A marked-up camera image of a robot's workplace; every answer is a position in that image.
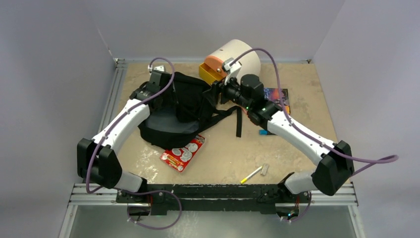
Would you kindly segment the black student backpack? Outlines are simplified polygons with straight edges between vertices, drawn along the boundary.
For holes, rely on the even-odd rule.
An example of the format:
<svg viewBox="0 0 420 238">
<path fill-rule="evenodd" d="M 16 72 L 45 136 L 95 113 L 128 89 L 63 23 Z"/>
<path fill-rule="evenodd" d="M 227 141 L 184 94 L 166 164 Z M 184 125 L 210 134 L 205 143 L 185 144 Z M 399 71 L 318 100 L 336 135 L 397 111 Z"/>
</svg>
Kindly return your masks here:
<svg viewBox="0 0 420 238">
<path fill-rule="evenodd" d="M 241 107 L 218 110 L 203 97 L 203 92 L 210 89 L 210 85 L 180 72 L 175 73 L 173 86 L 176 105 L 153 107 L 151 115 L 138 126 L 146 142 L 165 150 L 182 148 L 233 112 L 237 113 L 236 136 L 241 136 Z"/>
</svg>

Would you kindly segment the Jane Eyre book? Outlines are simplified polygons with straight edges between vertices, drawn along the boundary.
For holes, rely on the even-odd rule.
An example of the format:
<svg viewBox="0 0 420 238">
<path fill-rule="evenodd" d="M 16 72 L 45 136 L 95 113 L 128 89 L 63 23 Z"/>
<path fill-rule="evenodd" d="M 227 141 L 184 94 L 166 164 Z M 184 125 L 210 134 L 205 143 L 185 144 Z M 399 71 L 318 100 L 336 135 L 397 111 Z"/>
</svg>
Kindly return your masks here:
<svg viewBox="0 0 420 238">
<path fill-rule="evenodd" d="M 264 88 L 264 97 L 270 101 L 273 101 L 280 105 L 282 101 L 285 106 L 285 111 L 290 115 L 290 102 L 289 102 L 289 93 L 287 88 L 283 88 L 281 92 L 279 92 L 278 88 Z"/>
</svg>

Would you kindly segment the red sticker package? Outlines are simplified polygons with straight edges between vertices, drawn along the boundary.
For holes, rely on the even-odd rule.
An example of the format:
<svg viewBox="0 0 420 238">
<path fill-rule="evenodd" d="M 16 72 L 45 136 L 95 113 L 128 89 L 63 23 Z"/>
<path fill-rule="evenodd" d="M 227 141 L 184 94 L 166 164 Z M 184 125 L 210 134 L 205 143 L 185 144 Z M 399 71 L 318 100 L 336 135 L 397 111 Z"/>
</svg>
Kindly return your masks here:
<svg viewBox="0 0 420 238">
<path fill-rule="evenodd" d="M 206 138 L 197 135 L 192 141 L 182 148 L 165 150 L 160 160 L 175 171 L 182 173 L 206 142 Z"/>
</svg>

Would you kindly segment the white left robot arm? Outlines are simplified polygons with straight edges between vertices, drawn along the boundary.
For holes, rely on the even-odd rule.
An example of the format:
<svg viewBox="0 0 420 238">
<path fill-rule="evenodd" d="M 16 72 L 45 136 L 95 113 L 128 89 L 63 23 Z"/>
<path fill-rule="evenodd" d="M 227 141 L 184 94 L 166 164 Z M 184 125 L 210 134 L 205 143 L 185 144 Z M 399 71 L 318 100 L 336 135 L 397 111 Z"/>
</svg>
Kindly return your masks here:
<svg viewBox="0 0 420 238">
<path fill-rule="evenodd" d="M 77 174 L 86 184 L 128 191 L 128 196 L 141 203 L 148 196 L 147 180 L 125 171 L 117 154 L 132 131 L 162 104 L 170 92 L 175 74 L 152 70 L 150 79 L 133 91 L 121 112 L 97 135 L 83 138 L 77 144 Z"/>
</svg>

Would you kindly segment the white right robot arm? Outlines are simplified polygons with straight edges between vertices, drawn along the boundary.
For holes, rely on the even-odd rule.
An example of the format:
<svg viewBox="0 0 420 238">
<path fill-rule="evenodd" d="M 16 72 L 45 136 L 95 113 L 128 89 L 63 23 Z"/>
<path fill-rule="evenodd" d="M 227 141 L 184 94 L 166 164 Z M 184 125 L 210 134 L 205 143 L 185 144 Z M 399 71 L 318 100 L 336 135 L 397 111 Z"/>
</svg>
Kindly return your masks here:
<svg viewBox="0 0 420 238">
<path fill-rule="evenodd" d="M 278 184 L 281 200 L 289 202 L 298 193 L 312 190 L 333 196 L 353 175 L 350 145 L 325 139 L 289 117 L 279 104 L 265 98 L 258 76 L 246 74 L 241 83 L 235 79 L 228 83 L 215 81 L 203 95 L 212 105 L 231 101 L 243 107 L 253 124 L 285 139 L 316 166 L 314 171 L 286 176 Z"/>
</svg>

